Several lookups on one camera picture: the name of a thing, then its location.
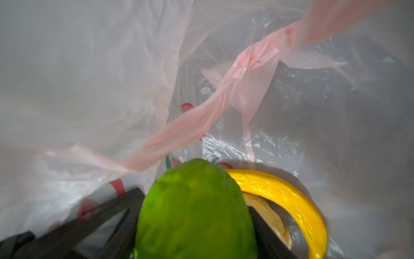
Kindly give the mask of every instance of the banana peel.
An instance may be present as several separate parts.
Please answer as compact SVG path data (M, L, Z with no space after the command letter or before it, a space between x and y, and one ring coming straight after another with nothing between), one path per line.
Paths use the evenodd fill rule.
M289 231L283 226L283 222L279 215L276 214L269 206L267 201L257 195L243 192L243 197L247 206L252 206L263 218L263 220L269 225L276 236L283 242L283 244L290 250L293 243L290 238Z
M317 209L290 183L254 170L227 170L243 192L275 202L296 220L308 243L309 259L322 259L327 244L325 224Z

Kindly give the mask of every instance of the yellow banana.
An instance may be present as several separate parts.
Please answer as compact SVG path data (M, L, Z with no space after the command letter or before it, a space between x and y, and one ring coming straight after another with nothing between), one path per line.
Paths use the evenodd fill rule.
M290 250L292 249L292 239L290 238L289 231L283 226L283 222L279 215L276 214L269 206L267 201L257 195L248 194L243 192L244 200L247 206L252 206L263 218L263 220L269 225L276 236L283 242L283 244Z
M243 192L275 202L296 220L309 247L309 259L322 259L327 244L326 227L313 204L290 183L254 170L229 169L227 172Z

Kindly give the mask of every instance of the red print on bag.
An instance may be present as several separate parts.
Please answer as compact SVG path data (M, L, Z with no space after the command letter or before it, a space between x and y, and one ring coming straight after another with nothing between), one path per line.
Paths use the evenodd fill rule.
M177 158L170 158L171 166L181 164L182 162Z
M234 169L234 167L226 162L218 162L216 165L220 165L224 169Z
M181 113L185 113L186 111L191 110L192 108L194 108L194 106L188 102L186 102L185 104L183 104L181 106Z
M118 197L125 193L124 183L121 179L113 180L112 182L109 182L109 184L114 187Z
M80 218L83 215L93 211L97 207L99 207L99 204L96 201L91 200L91 199L85 199L81 202L80 208L79 208L78 213L76 214L76 216L78 218Z

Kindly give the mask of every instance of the white plastic bag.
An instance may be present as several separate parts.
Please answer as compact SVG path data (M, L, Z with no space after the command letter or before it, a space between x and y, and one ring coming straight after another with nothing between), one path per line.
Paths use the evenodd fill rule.
M346 10L358 2L337 3L345 3L339 7ZM216 86L220 89L219 77L243 50L303 17L307 21L309 4L302 0L1 3L0 139L11 143L2 145L2 152L10 155L1 164L1 237L29 229L42 234L67 215L70 220L88 210L82 204L90 199L102 203L136 185L147 190L158 163L143 162L154 158L150 153L157 142L152 138L142 144L165 126L168 112L172 121L206 101ZM294 37L298 40L289 46L283 44L289 37L281 37L275 43L278 51L268 49L274 55L249 71L240 70L234 78L240 83L229 93L245 89L258 93L257 99L251 96L253 100L264 97L263 101L251 105L249 100L250 105L243 106L242 100L228 98L233 107L222 116L217 113L209 129L215 121L210 118L205 137L201 130L189 138L194 144L170 154L158 167L158 175L167 166L194 157L223 167L254 166L286 179L313 200L328 226L326 258L409 257L414 217L412 10L410 1L395 3L341 35L300 48L313 41ZM335 18L326 20L329 25L332 21L333 31L338 30ZM252 82L260 82L260 94L249 91ZM94 154L101 152L117 161L141 148L123 166L77 145L59 152L39 148L61 143L81 143ZM180 143L171 147L180 148ZM168 149L160 144L156 154ZM125 167L150 165L139 174L128 174ZM74 181L80 172L82 180ZM30 187L41 179L39 188ZM46 206L51 201L63 204L52 210ZM295 242L294 253L306 258L299 228L280 208L275 210ZM20 211L19 220L11 220ZM101 228L102 233L84 245L104 244L109 229Z

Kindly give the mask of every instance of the black plastic object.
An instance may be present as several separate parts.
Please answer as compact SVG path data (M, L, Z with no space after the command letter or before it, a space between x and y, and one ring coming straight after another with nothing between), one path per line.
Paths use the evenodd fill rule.
M73 248L100 225L125 209L127 210L108 243L94 256L94 259L129 258L134 247L136 224L144 198L145 195L138 188L128 191L92 212L23 245L9 258L85 259L84 256L73 251Z
M91 259L128 259L135 245L144 198L136 188L36 240L31 232L9 237L0 242L0 259L88 259L74 251L75 246L125 209L108 243ZM296 259L253 207L249 207L249 212L255 227L258 259Z
M249 212L255 227L258 259L297 259L253 207L249 207Z

